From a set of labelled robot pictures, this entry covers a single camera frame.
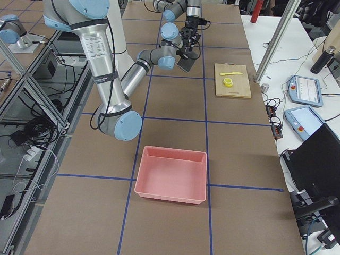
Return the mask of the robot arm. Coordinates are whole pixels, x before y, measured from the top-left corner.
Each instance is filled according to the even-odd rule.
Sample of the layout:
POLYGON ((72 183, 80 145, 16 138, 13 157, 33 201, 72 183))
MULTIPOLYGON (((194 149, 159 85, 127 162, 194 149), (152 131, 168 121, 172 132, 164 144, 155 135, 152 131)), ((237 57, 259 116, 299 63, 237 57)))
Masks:
POLYGON ((174 22, 182 14, 185 14, 185 27, 197 33, 199 26, 206 26, 210 21, 201 16, 200 0, 177 0, 177 1, 153 1, 156 12, 162 13, 168 22, 174 22))
POLYGON ((121 12, 110 1, 44 1, 46 26, 76 34, 87 58, 102 103, 95 111, 92 129, 117 140, 130 141, 140 132, 142 118, 132 109, 132 93, 153 66, 189 72, 199 54, 198 26, 204 23, 200 1, 154 1, 166 20, 161 43, 143 50, 135 62, 126 51, 121 12))

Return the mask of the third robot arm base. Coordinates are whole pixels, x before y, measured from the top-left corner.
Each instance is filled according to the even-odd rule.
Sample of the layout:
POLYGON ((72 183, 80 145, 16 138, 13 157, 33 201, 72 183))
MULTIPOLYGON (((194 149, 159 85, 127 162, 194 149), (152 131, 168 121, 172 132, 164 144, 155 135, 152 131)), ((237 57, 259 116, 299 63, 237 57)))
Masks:
POLYGON ((39 38, 27 32, 14 14, 1 17, 1 40, 9 44, 12 53, 33 54, 40 42, 39 38))

